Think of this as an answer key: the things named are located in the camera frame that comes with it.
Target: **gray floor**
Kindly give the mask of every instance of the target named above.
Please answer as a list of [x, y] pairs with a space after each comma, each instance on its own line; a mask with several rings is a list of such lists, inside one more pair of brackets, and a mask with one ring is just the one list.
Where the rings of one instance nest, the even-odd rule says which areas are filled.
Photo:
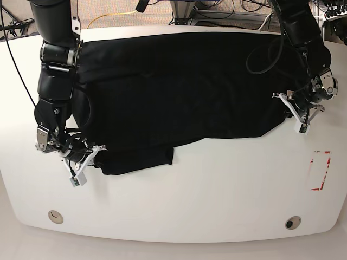
[[[31, 18], [29, 1], [26, 0], [3, 0], [3, 5], [9, 9], [18, 20], [24, 20]], [[223, 10], [232, 11], [233, 2], [235, 5], [235, 11], [242, 11], [239, 0], [223, 0], [221, 4], [216, 7], [210, 8], [211, 10]], [[104, 14], [113, 14], [118, 12], [133, 11], [138, 3], [138, 0], [72, 0], [72, 10], [78, 9], [79, 19], [83, 29], [86, 29], [89, 22], [96, 17]], [[204, 1], [203, 3], [211, 5], [211, 1]], [[197, 6], [201, 9], [206, 9], [204, 6]], [[252, 3], [245, 2], [245, 6], [249, 9], [255, 9], [258, 6]], [[262, 14], [268, 14], [269, 8], [262, 8], [258, 11]], [[169, 1], [161, 1], [155, 5], [148, 6], [145, 13], [135, 13], [131, 15], [122, 16], [106, 16], [96, 20], [90, 28], [101, 27], [117, 27], [117, 26], [135, 26], [135, 25], [167, 25], [172, 19], [171, 5]], [[253, 24], [237, 24], [246, 28], [254, 28]], [[35, 25], [31, 25], [28, 33], [36, 31]]]

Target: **black garment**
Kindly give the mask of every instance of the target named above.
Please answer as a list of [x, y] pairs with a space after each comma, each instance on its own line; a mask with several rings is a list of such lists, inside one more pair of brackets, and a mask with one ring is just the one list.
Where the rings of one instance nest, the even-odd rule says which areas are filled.
[[[260, 137], [282, 123], [286, 108], [272, 93], [297, 82], [276, 69], [252, 75], [245, 65], [276, 37], [199, 32], [85, 43], [77, 84], [86, 93], [74, 92], [73, 115], [79, 126], [88, 121], [89, 142], [107, 146], [96, 158], [103, 173], [172, 164], [173, 147]], [[253, 69], [268, 66], [267, 48], [252, 57]], [[303, 71], [287, 52], [282, 63]]]

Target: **metal grommet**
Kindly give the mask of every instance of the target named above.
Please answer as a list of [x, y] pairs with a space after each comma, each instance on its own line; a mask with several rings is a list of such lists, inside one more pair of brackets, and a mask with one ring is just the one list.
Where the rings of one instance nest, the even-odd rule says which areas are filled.
[[64, 222], [63, 216], [55, 210], [48, 212], [48, 218], [55, 224], [62, 224]]
[[301, 224], [300, 217], [292, 217], [286, 221], [285, 227], [289, 230], [296, 229]]

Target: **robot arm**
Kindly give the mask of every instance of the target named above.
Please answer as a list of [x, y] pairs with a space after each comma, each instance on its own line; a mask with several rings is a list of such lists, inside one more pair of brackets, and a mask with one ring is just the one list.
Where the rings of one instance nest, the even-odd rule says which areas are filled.
[[[278, 95], [296, 116], [308, 116], [310, 108], [321, 109], [317, 103], [337, 94], [337, 84], [330, 70], [331, 55], [324, 46], [320, 29], [308, 2], [310, 0], [269, 0], [281, 18], [286, 36], [307, 64], [312, 79], [304, 91]], [[81, 173], [99, 150], [91, 147], [80, 135], [66, 132], [66, 120], [72, 114], [76, 65], [80, 54], [80, 36], [72, 28], [70, 0], [30, 0], [38, 31], [44, 39], [41, 50], [42, 69], [38, 84], [39, 102], [35, 109], [37, 149], [44, 153], [59, 151], [71, 171], [74, 185], [83, 185], [83, 176], [77, 176], [70, 161], [80, 165]], [[308, 121], [303, 121], [299, 132], [306, 132]]]

